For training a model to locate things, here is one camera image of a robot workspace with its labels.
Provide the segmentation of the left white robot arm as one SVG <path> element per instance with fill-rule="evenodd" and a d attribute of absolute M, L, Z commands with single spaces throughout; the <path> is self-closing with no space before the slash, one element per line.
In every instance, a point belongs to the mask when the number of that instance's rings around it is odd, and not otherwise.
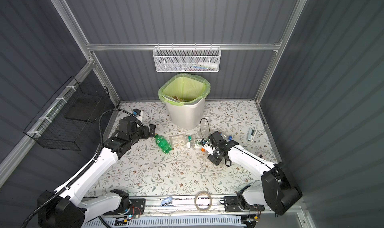
<path fill-rule="evenodd" d="M 138 117 L 119 121 L 116 136 L 103 142 L 103 147 L 73 177 L 53 192 L 38 198 L 38 224 L 41 228 L 80 228 L 85 223 L 109 212 L 131 216 L 135 211 L 128 193 L 112 189 L 104 196 L 83 201 L 90 187 L 106 170 L 141 139 L 155 136 L 155 125 L 144 126 Z"/>

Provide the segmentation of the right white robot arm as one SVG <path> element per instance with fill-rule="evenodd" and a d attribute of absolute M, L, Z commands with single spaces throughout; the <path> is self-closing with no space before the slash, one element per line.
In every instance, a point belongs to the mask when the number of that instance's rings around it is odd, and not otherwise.
<path fill-rule="evenodd" d="M 282 216 L 302 196 L 303 193 L 292 172 L 285 163 L 264 160 L 243 148 L 234 140 L 225 140 L 219 132 L 199 142 L 209 153 L 208 159 L 216 166 L 225 161 L 230 167 L 233 163 L 260 179 L 262 189 L 249 184 L 236 193 L 236 199 L 224 202 L 227 212 L 261 211 L 268 206 L 276 216 Z"/>

